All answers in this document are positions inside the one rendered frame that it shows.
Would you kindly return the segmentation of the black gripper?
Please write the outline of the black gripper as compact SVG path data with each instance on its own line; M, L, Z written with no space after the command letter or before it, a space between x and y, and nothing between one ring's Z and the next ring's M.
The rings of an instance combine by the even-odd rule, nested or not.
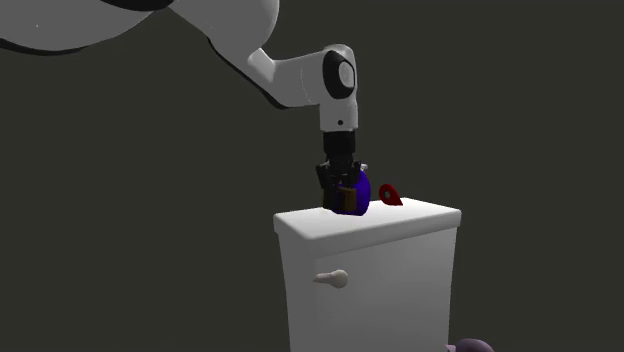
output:
M342 173L342 186L355 187L359 182L361 162L354 161L356 151L356 133L352 131L333 131L323 133L323 151L326 159L315 167L320 187L323 191L322 207L337 209L336 178L330 166L346 168Z

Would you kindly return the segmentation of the blue round bottle brown label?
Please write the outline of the blue round bottle brown label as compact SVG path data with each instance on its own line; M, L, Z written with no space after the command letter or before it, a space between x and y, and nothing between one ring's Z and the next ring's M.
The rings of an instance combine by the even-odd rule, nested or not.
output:
M366 175L367 165L360 167L358 180L351 187L339 184L331 210L340 215L362 216L369 207L371 185Z

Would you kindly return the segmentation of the red teardrop-shaped tag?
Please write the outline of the red teardrop-shaped tag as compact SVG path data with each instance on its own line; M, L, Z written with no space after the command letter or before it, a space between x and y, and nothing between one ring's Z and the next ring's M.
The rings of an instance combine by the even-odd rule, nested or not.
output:
M379 187L380 200L389 206L402 206L403 202L397 190L391 184L383 184Z

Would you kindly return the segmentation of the white toilet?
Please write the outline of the white toilet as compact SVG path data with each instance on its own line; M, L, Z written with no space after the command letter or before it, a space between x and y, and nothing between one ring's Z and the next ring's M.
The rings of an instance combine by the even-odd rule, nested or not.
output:
M276 214L290 352L444 352L461 216L410 198Z

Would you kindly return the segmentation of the purple rounded object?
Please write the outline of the purple rounded object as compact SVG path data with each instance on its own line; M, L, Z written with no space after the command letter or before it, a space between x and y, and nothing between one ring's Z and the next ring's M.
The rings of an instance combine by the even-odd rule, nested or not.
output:
M461 339L454 344L447 344L445 348L447 352L495 352L490 344L474 338Z

